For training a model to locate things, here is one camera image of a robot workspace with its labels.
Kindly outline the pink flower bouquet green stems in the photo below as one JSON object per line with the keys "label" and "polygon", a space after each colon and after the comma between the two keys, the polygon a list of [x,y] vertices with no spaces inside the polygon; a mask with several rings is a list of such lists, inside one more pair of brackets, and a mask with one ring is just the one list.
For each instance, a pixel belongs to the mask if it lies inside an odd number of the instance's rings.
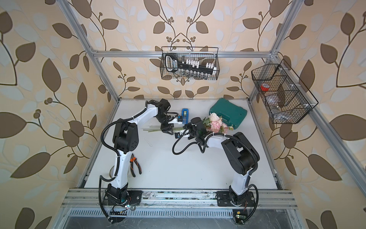
{"label": "pink flower bouquet green stems", "polygon": [[[233,127],[229,127],[228,125],[226,125],[221,117],[218,117],[216,115],[216,113],[212,113],[210,114],[208,117],[203,119],[204,125],[207,129],[208,132],[213,132],[213,133],[223,133],[223,134],[227,134],[227,132],[229,130],[234,130]],[[174,132],[178,132],[178,131],[183,131],[184,126],[187,124],[182,124],[182,123],[178,123],[177,122],[177,118],[175,120],[173,120],[171,123],[173,123],[173,131]],[[156,132],[156,131],[161,131],[161,126],[150,126],[148,128],[145,128],[144,131],[148,131],[148,132]]]}

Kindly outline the blue tape dispenser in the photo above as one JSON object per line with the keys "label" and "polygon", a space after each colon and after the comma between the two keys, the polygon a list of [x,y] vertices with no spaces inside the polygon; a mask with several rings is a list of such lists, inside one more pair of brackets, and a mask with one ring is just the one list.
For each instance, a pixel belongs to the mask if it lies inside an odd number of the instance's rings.
{"label": "blue tape dispenser", "polygon": [[189,121],[189,110],[188,108],[182,109],[182,124],[188,124]]}

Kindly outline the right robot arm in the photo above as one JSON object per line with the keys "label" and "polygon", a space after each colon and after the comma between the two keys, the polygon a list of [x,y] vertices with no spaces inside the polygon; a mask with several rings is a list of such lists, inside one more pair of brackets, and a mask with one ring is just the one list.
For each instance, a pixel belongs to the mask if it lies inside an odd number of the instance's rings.
{"label": "right robot arm", "polygon": [[[172,146],[174,155],[182,154],[192,145],[197,145],[201,153],[204,153],[208,148],[223,150],[229,164],[235,171],[228,192],[230,204],[239,207],[246,202],[246,198],[250,196],[249,189],[254,187],[250,184],[250,179],[258,169],[260,156],[243,133],[237,132],[234,135],[228,135],[208,131],[203,120],[196,117],[184,125],[183,130],[176,132],[174,136],[177,139]],[[185,146],[183,150],[176,152],[175,146],[184,137],[194,141]]]}

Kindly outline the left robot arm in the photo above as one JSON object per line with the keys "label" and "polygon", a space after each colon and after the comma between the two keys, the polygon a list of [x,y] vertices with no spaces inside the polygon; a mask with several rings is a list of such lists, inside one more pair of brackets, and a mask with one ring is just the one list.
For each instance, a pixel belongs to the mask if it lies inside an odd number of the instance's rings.
{"label": "left robot arm", "polygon": [[128,171],[131,167],[130,158],[139,144],[138,126],[144,125],[152,118],[161,124],[160,130],[165,134],[173,135],[173,120],[178,115],[169,115],[170,103],[166,99],[160,101],[150,100],[145,102],[142,111],[127,119],[118,119],[107,125],[102,131],[100,140],[104,147],[116,153],[114,174],[112,178],[100,178],[108,182],[105,196],[112,204],[127,204],[128,197]]}

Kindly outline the green plastic tool case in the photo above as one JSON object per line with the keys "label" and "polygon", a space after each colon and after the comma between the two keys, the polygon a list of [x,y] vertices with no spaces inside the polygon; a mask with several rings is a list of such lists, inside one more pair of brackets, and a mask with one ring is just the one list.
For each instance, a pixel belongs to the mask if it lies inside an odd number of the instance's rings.
{"label": "green plastic tool case", "polygon": [[231,103],[229,100],[220,98],[209,110],[209,114],[216,113],[229,127],[238,129],[247,116],[247,110]]}

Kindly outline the black socket set holder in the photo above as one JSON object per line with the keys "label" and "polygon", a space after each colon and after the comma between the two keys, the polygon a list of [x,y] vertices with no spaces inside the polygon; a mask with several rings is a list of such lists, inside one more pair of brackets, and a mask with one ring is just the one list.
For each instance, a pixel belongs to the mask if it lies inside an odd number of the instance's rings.
{"label": "black socket set holder", "polygon": [[183,56],[178,53],[167,53],[163,55],[162,60],[165,69],[171,73],[185,73],[186,71],[190,73],[192,71],[196,73],[214,75],[219,71],[214,58],[204,58],[199,60],[198,57]]}

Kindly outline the red small object in basket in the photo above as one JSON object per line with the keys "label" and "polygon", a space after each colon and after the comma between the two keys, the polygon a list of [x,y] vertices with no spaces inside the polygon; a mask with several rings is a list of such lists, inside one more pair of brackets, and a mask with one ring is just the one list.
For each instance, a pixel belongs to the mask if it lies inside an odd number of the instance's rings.
{"label": "red small object in basket", "polygon": [[270,85],[267,83],[263,83],[263,84],[261,84],[260,89],[262,92],[267,92],[270,89]]}

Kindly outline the clear plastic bag in basket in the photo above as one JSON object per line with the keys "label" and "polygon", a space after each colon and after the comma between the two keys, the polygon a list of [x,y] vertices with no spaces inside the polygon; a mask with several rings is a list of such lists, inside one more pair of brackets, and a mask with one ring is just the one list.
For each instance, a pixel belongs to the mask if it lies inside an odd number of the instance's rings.
{"label": "clear plastic bag in basket", "polygon": [[270,94],[265,97],[266,104],[270,110],[270,113],[274,119],[288,119],[288,103],[285,97],[278,96],[277,94]]}

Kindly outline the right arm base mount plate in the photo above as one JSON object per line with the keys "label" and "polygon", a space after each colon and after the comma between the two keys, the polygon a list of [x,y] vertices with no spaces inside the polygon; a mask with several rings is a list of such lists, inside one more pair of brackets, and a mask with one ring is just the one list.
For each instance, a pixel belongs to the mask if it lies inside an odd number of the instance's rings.
{"label": "right arm base mount plate", "polygon": [[219,207],[254,207],[255,197],[253,192],[247,191],[238,196],[231,191],[216,192],[217,205]]}

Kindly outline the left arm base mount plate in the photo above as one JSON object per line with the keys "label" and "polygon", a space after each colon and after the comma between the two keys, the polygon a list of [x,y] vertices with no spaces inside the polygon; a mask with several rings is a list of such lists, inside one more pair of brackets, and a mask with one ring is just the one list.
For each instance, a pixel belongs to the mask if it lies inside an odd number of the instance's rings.
{"label": "left arm base mount plate", "polygon": [[106,206],[114,205],[133,205],[138,206],[141,203],[143,192],[141,190],[125,190],[121,193],[107,192],[102,199]]}

